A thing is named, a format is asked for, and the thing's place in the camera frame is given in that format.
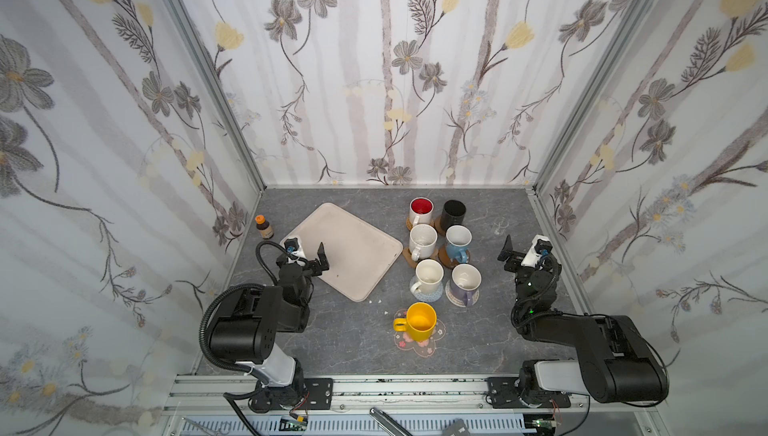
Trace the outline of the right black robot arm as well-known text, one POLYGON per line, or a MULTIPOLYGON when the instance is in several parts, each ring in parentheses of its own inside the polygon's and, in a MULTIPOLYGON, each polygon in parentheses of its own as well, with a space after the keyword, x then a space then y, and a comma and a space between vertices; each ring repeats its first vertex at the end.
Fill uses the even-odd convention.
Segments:
POLYGON ((545 236, 516 251, 507 236, 498 260, 514 275, 510 322, 523 339, 572 348, 574 360, 526 360, 515 391, 536 407, 557 394, 589 396, 599 403, 652 407, 670 389, 666 366, 631 318, 555 309, 562 265, 545 236))

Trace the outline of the blue floral mug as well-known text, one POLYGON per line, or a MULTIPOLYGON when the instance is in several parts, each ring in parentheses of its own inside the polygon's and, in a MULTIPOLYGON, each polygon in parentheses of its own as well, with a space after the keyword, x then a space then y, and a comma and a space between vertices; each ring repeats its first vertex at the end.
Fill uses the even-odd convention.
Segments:
POLYGON ((471 231, 462 225, 451 226, 446 231, 446 255, 451 262, 467 264, 470 261, 471 231))

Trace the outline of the yellow mug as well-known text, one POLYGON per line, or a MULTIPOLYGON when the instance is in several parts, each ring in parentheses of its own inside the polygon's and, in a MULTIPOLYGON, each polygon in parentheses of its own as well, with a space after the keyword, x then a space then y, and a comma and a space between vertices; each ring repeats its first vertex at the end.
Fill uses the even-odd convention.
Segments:
POLYGON ((413 341, 422 342, 432 336, 437 321, 437 313, 431 305, 417 302, 406 310, 403 317, 393 321, 393 330, 406 333, 413 341))

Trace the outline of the lavender mug white inside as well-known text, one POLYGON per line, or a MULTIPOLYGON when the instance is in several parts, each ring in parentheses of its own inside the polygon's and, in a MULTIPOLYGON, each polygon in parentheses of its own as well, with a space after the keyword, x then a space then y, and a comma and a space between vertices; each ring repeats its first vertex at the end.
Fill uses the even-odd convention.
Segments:
POLYGON ((449 282, 452 283, 454 294, 460 297, 461 290, 468 293, 479 289, 482 283, 482 276, 476 267, 470 264, 460 264, 452 270, 449 282))

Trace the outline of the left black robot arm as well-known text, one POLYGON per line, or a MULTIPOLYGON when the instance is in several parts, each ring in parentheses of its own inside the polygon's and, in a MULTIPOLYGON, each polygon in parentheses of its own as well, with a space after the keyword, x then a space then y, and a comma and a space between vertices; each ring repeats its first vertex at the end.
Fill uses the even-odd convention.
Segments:
POLYGON ((198 340, 204 358, 220 369, 255 377, 263 386, 304 391, 297 359, 276 343, 279 333, 302 333, 308 326, 314 280, 330 269, 325 247, 304 255, 300 240, 262 241, 255 257, 271 283, 231 286, 205 310, 198 340))

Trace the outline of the cork paw print coaster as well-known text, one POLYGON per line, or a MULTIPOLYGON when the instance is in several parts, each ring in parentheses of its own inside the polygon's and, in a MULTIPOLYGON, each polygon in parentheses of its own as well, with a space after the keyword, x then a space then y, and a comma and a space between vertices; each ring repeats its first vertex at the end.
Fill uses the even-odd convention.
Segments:
POLYGON ((403 249, 403 251, 402 251, 402 256, 403 256, 403 259, 406 261, 406 263, 412 269, 415 269, 420 262, 425 261, 427 259, 431 259, 431 260, 437 261, 438 260, 438 253, 439 253, 439 250, 435 249, 430 256, 426 256, 425 253, 419 253, 418 257, 414 258, 410 248, 409 247, 405 247, 403 249))

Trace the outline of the woven rattan round coaster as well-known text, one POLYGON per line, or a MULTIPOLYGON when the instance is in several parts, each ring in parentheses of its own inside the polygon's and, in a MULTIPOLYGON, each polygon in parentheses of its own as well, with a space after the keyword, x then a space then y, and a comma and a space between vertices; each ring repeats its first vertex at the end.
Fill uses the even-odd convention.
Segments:
POLYGON ((409 230, 410 236, 413 239, 416 239, 417 237, 425 237, 427 239, 437 237, 437 232, 431 223, 413 224, 410 219, 407 219, 406 228, 409 230))

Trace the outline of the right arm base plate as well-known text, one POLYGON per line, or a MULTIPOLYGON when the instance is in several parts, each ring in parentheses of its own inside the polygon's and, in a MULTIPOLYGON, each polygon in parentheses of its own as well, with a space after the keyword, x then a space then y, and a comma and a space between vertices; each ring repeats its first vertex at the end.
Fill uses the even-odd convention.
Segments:
POLYGON ((486 402, 494 409, 570 408, 570 398, 562 392, 543 390, 535 380, 520 382, 518 377, 486 379, 486 402))

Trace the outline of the black mug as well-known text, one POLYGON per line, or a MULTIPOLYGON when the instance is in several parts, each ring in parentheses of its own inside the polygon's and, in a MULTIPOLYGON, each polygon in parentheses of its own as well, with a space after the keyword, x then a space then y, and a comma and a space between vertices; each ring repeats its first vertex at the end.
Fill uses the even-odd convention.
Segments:
POLYGON ((461 225, 464 221, 467 208, 458 200, 448 200, 444 203, 442 208, 442 225, 446 229, 450 229, 452 226, 461 225))

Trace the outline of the grey round coaster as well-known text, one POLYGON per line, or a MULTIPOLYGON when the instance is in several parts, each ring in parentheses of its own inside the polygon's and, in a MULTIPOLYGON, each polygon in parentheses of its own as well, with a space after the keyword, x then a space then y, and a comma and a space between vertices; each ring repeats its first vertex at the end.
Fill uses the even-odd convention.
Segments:
POLYGON ((413 278, 410 282, 410 292, 420 302, 437 302, 444 293, 444 285, 442 283, 438 283, 430 292, 422 292, 421 289, 422 284, 416 278, 413 278))

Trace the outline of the white mug with handle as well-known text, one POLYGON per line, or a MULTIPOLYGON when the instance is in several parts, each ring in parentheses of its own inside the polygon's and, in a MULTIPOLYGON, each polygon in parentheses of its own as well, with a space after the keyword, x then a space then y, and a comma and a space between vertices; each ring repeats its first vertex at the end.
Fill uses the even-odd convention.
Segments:
POLYGON ((410 291, 414 295, 427 296, 438 292, 444 276, 443 266, 435 260, 425 259, 415 269, 415 281, 410 291))

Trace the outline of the beige serving tray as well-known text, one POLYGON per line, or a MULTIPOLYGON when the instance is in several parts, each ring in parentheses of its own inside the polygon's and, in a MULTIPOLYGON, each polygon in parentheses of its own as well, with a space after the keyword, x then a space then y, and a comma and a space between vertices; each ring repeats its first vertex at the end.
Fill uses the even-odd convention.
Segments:
POLYGON ((368 298, 403 251, 399 240, 332 203, 320 205, 288 237, 299 240, 308 259, 323 245, 329 269, 320 279, 353 302, 368 298))

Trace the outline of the white mug red inside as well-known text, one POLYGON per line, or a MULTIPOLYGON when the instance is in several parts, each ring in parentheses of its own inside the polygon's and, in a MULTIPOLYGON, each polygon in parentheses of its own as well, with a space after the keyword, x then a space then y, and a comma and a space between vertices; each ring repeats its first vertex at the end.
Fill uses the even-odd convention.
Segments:
POLYGON ((431 200, 423 197, 412 200, 406 222, 408 230, 420 224, 432 225, 433 211, 434 204, 431 200))

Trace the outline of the pink flower coaster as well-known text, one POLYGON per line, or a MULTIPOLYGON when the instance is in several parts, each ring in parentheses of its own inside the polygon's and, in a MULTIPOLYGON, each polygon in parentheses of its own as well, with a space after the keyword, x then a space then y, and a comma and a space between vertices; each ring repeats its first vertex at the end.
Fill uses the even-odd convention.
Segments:
POLYGON ((437 318, 434 318, 432 333, 428 339, 415 341, 407 332, 396 331, 393 336, 394 346, 400 351, 414 352, 421 358, 430 358, 434 356, 438 349, 438 343, 446 336, 445 325, 437 318))

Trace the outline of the speckled white mug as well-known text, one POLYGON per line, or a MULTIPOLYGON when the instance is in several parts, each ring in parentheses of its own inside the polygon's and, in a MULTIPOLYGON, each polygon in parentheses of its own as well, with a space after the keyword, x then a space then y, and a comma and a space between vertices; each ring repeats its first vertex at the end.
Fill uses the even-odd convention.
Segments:
POLYGON ((409 234, 409 248, 414 258, 418 257, 419 253, 425 253, 426 256, 430 256, 435 250, 438 241, 438 234, 436 238, 417 237, 413 239, 409 234))

